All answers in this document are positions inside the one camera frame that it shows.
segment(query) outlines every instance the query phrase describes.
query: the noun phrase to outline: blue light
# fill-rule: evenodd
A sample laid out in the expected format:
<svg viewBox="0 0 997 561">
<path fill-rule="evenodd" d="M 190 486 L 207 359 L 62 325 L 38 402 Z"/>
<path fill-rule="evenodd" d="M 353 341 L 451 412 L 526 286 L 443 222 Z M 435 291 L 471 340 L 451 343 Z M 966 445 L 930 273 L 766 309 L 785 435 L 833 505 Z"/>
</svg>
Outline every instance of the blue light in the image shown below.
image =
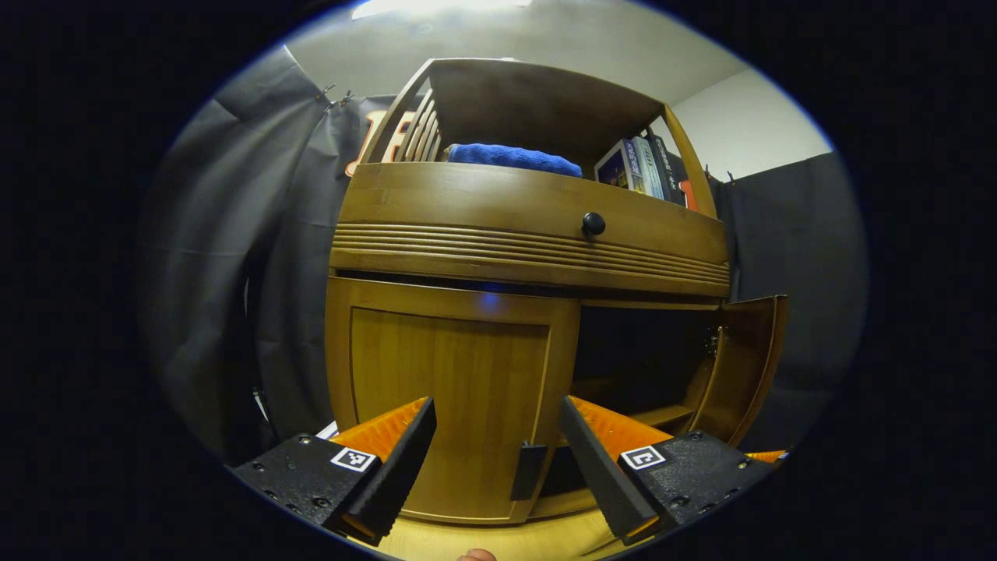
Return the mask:
<svg viewBox="0 0 997 561">
<path fill-rule="evenodd" d="M 494 310 L 499 306 L 499 295 L 493 292 L 485 292 L 482 294 L 482 307 L 488 310 Z"/>
</svg>

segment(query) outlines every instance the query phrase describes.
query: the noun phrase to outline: ceiling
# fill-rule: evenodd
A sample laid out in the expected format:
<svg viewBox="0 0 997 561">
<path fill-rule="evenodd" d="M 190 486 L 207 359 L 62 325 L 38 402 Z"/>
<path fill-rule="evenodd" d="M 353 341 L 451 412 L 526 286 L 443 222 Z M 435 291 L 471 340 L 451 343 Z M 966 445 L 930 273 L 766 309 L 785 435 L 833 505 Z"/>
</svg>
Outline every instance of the ceiling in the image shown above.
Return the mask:
<svg viewBox="0 0 997 561">
<path fill-rule="evenodd" d="M 582 72 L 675 105 L 749 67 L 663 13 L 613 0 L 533 0 L 489 11 L 316 20 L 286 41 L 336 98 L 397 94 L 429 58 L 513 57 Z"/>
</svg>

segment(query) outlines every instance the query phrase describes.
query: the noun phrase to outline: drawer knob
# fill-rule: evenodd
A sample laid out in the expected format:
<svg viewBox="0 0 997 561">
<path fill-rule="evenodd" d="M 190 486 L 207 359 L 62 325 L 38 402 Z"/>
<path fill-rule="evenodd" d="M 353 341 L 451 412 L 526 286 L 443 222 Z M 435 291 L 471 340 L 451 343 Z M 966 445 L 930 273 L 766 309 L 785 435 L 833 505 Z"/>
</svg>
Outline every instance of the drawer knob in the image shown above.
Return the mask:
<svg viewBox="0 0 997 561">
<path fill-rule="evenodd" d="M 585 213 L 581 217 L 581 230 L 590 236 L 598 236 L 606 231 L 606 221 L 599 213 Z"/>
</svg>

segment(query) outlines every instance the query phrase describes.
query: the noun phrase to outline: ceiling light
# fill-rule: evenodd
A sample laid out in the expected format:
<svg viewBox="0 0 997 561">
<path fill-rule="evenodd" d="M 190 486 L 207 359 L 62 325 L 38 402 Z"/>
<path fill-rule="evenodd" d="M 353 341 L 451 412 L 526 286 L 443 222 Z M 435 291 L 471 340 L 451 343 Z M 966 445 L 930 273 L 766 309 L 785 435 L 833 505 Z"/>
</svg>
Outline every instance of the ceiling light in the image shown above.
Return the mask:
<svg viewBox="0 0 997 561">
<path fill-rule="evenodd" d="M 471 8 L 487 10 L 505 6 L 526 7 L 533 0 L 368 0 L 353 10 L 352 19 L 358 20 L 386 12 L 404 10 L 409 13 L 425 13 L 442 8 Z"/>
</svg>

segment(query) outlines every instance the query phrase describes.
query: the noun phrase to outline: grooved trim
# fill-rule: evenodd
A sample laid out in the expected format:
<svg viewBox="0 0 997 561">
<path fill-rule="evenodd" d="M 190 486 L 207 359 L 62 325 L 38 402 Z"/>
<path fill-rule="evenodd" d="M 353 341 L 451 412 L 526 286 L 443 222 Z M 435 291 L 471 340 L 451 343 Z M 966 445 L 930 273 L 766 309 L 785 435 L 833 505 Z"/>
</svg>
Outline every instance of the grooved trim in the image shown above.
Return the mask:
<svg viewBox="0 0 997 561">
<path fill-rule="evenodd" d="M 459 260 L 469 265 L 502 263 L 511 268 L 572 268 L 645 279 L 694 282 L 711 286 L 714 290 L 728 287 L 726 264 L 712 264 L 620 244 L 482 228 L 340 223 L 333 238 L 330 266 L 337 267 L 337 255 L 397 256 L 400 270 L 405 268 L 404 260 L 432 256 Z"/>
</svg>

